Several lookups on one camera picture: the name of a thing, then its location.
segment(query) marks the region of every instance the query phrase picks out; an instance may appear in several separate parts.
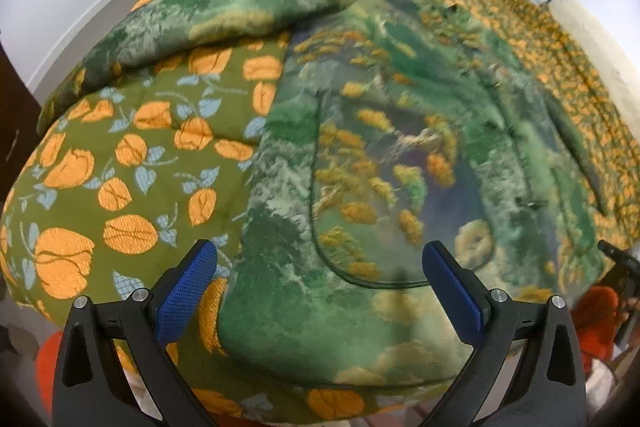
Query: patterned garment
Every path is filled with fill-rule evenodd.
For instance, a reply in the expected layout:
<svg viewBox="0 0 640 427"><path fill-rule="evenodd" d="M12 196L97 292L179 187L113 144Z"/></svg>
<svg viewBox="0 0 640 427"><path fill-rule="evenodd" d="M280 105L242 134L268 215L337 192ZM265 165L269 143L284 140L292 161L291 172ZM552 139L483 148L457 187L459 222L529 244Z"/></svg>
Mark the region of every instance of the patterned garment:
<svg viewBox="0 0 640 427"><path fill-rule="evenodd" d="M442 393L469 351L425 241L544 301L605 272L596 239L640 235L638 144L526 0L140 0L39 129L0 221L12 295L62 325L212 239L168 352L213 413L314 423Z"/></svg>

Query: metal screw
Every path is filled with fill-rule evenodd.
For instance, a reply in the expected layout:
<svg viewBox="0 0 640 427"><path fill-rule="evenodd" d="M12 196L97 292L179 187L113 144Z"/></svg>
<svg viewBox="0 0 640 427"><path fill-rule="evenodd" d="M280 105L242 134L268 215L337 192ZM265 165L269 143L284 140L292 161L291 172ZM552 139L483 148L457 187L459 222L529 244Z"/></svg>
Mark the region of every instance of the metal screw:
<svg viewBox="0 0 640 427"><path fill-rule="evenodd" d="M556 308L560 308L560 309L566 306L566 302L559 295L554 295L553 297L551 297L551 304L553 304L553 306L555 306Z"/></svg>
<svg viewBox="0 0 640 427"><path fill-rule="evenodd" d="M88 301L89 299L81 295L74 301L74 308L84 308Z"/></svg>
<svg viewBox="0 0 640 427"><path fill-rule="evenodd" d="M149 290L146 288L138 288L131 294L131 298L135 302L142 302L149 296Z"/></svg>
<svg viewBox="0 0 640 427"><path fill-rule="evenodd" d="M494 290L491 290L491 298L496 302L505 302L509 298L509 296L507 295L506 291L500 290L500 288L496 288Z"/></svg>

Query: patch pocket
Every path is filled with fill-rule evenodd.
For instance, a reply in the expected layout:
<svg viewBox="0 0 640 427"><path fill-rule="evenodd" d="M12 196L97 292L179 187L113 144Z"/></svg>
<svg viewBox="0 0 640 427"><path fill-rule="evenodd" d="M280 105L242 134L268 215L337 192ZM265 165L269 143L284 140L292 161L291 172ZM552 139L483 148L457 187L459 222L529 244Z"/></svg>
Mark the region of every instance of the patch pocket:
<svg viewBox="0 0 640 427"><path fill-rule="evenodd" d="M318 255L365 287L428 285L421 254L433 239L471 269L494 250L451 124L392 103L319 95L309 212Z"/></svg>

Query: orange fabric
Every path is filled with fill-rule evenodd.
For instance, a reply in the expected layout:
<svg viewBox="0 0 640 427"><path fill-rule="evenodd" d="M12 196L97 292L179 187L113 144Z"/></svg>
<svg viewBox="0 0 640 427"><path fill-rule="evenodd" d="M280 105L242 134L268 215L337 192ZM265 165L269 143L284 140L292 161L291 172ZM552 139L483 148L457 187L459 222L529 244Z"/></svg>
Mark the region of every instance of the orange fabric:
<svg viewBox="0 0 640 427"><path fill-rule="evenodd" d="M572 312L585 375L591 370L593 357L604 361L611 359L619 303L620 298L613 288L594 286L580 298Z"/></svg>
<svg viewBox="0 0 640 427"><path fill-rule="evenodd" d="M56 372L56 360L62 342L62 331L51 335L40 346L36 357L36 383L45 411L51 416L53 400L53 376Z"/></svg>

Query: floral bedspread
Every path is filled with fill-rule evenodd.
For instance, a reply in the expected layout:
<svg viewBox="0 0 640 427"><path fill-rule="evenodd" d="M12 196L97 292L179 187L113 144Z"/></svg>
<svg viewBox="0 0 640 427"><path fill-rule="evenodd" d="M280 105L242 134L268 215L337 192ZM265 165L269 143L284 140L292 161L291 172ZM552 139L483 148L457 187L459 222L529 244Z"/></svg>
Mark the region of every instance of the floral bedspread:
<svg viewBox="0 0 640 427"><path fill-rule="evenodd" d="M446 389L469 349L428 240L572 301L607 269L597 239L639 235L638 144L525 0L140 0L39 129L0 222L12 295L62 325L211 239L167 351L212 413L314 423Z"/></svg>

